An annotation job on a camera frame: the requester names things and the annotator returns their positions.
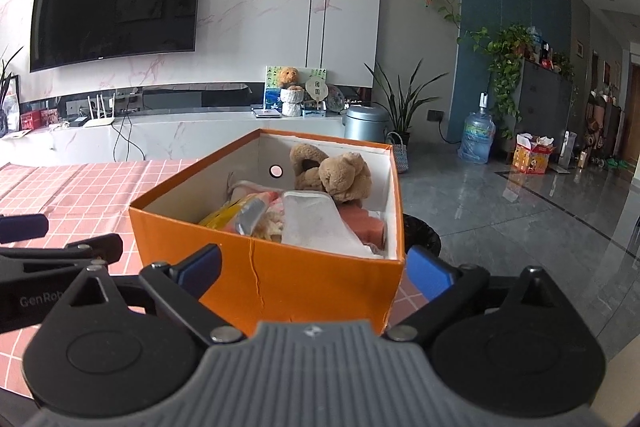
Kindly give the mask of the green plant in glass vase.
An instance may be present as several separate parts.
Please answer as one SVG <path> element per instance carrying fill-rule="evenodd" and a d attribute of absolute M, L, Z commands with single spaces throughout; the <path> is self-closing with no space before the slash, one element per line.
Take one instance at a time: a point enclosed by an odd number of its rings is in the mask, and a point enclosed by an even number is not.
<path fill-rule="evenodd" d="M 6 60 L 1 59 L 1 81 L 0 81 L 0 138 L 3 138 L 9 132 L 8 116 L 3 108 L 4 100 L 9 90 L 9 83 L 12 78 L 12 74 L 9 72 L 9 66 L 11 62 L 17 57 L 17 54 L 21 52 L 23 48 L 16 50 Z"/>

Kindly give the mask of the clear plastic bag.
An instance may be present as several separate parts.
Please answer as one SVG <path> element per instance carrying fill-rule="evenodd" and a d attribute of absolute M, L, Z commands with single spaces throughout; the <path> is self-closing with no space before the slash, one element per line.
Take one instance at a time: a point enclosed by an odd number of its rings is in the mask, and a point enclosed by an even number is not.
<path fill-rule="evenodd" d="M 288 191 L 282 195 L 284 217 L 281 243 L 363 259 L 382 259 L 375 246 L 356 235 L 326 193 Z"/>

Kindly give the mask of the small brown teddy bear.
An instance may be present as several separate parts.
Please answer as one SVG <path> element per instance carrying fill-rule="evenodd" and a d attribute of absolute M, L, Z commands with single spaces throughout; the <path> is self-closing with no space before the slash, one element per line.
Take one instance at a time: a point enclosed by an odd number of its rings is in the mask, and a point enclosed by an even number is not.
<path fill-rule="evenodd" d="M 305 90 L 299 83 L 299 73 L 294 67 L 283 67 L 278 72 L 281 113 L 285 117 L 299 117 L 303 112 Z"/>

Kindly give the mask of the brown plush toy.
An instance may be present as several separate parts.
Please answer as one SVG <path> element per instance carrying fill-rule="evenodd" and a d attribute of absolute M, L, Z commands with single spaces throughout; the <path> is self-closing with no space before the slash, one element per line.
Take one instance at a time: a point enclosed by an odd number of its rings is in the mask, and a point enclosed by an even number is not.
<path fill-rule="evenodd" d="M 296 191 L 323 192 L 337 204 L 367 199 L 372 190 L 372 174 L 359 153 L 328 156 L 311 144 L 297 144 L 290 152 Z"/>

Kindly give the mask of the brown bear-shaped sponge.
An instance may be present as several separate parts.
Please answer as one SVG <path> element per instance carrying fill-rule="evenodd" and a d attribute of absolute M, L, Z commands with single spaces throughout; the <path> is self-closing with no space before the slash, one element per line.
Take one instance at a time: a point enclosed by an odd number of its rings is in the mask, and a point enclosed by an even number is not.
<path fill-rule="evenodd" d="M 344 204 L 338 206 L 337 210 L 363 244 L 385 248 L 385 222 L 382 219 L 370 215 L 368 210 L 357 204 Z"/>

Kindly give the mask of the white wifi router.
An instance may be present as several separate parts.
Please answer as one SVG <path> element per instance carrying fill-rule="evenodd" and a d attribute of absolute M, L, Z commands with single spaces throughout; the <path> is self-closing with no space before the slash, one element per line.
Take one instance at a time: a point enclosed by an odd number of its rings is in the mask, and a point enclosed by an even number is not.
<path fill-rule="evenodd" d="M 115 121 L 115 98 L 104 98 L 103 94 L 97 94 L 93 98 L 88 96 L 89 119 L 85 122 L 86 128 L 111 126 Z"/>

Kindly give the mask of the dark grey cabinet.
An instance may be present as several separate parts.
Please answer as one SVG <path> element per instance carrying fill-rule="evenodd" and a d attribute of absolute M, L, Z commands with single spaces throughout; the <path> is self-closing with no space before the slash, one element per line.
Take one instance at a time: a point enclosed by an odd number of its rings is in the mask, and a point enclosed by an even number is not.
<path fill-rule="evenodd" d="M 515 133 L 548 136 L 559 153 L 567 129 L 572 82 L 552 70 L 525 61 L 516 90 L 520 120 Z"/>

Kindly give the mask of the black wall television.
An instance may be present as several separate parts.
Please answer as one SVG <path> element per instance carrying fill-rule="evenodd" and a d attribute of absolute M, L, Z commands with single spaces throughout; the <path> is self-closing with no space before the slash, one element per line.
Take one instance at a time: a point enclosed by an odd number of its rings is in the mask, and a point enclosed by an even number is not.
<path fill-rule="evenodd" d="M 29 70 L 193 52 L 198 0 L 34 0 Z"/>

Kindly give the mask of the white marble TV console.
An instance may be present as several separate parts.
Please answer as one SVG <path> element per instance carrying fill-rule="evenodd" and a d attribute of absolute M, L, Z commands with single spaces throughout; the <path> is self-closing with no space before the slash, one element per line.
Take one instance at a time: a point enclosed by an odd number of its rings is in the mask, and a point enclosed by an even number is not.
<path fill-rule="evenodd" d="M 1 164 L 51 167 L 201 158 L 256 129 L 344 135 L 340 116 L 258 119 L 250 112 L 117 118 L 99 127 L 40 128 L 1 141 Z"/>

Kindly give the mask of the potted green floor plant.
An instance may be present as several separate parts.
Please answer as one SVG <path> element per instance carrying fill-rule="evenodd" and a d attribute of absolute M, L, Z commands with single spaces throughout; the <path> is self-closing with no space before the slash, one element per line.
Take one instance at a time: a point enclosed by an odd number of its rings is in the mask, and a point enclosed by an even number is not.
<path fill-rule="evenodd" d="M 364 65 L 372 77 L 374 87 L 382 93 L 382 101 L 374 101 L 373 104 L 384 109 L 392 131 L 399 135 L 402 145 L 409 144 L 413 118 L 418 110 L 439 99 L 438 95 L 430 95 L 428 89 L 447 76 L 447 73 L 443 72 L 431 79 L 420 81 L 418 77 L 422 63 L 423 60 L 416 63 L 407 80 L 398 75 L 394 81 L 390 80 L 390 76 L 384 72 L 379 62 L 375 62 L 373 66 Z"/>

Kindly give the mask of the pink checked tablecloth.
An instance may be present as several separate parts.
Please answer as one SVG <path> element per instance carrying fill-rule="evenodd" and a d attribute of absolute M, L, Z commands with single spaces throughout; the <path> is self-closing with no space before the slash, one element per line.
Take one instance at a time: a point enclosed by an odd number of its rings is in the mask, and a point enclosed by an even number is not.
<path fill-rule="evenodd" d="M 124 243 L 119 262 L 110 272 L 136 274 L 142 268 L 130 225 L 130 202 L 173 174 L 190 166 L 188 160 L 104 162 L 61 167 L 1 167 L 1 212 L 4 215 L 42 213 L 49 232 L 29 247 L 63 247 L 106 233 Z"/>

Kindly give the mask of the red orange gift bag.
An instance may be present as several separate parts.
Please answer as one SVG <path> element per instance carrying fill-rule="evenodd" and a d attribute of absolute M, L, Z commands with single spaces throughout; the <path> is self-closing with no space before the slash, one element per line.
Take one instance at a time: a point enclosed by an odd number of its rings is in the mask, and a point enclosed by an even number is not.
<path fill-rule="evenodd" d="M 545 174 L 553 151 L 553 138 L 519 133 L 516 136 L 512 166 L 522 173 Z"/>

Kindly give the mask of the grey metal trash bin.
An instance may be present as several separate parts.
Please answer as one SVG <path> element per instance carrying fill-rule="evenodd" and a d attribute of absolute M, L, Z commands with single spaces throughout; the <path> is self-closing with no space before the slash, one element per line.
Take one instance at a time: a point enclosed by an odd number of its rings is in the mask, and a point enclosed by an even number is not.
<path fill-rule="evenodd" d="M 343 115 L 344 137 L 354 141 L 384 143 L 390 117 L 378 106 L 352 105 Z"/>

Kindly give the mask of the blue water jug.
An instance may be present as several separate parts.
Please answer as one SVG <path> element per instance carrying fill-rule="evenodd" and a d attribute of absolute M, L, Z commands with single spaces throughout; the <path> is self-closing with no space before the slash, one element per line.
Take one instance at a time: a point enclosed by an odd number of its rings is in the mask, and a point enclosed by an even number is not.
<path fill-rule="evenodd" d="M 496 126 L 488 110 L 488 94 L 480 95 L 478 111 L 465 118 L 458 157 L 474 164 L 488 163 Z"/>

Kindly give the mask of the yellow snack packet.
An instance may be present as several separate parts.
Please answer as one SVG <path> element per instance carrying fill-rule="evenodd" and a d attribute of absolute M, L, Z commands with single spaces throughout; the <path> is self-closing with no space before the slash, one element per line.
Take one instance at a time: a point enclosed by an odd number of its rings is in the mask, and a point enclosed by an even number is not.
<path fill-rule="evenodd" d="M 252 236 L 258 220 L 276 199 L 280 199 L 276 192 L 247 194 L 209 213 L 198 224 L 212 230 Z"/>

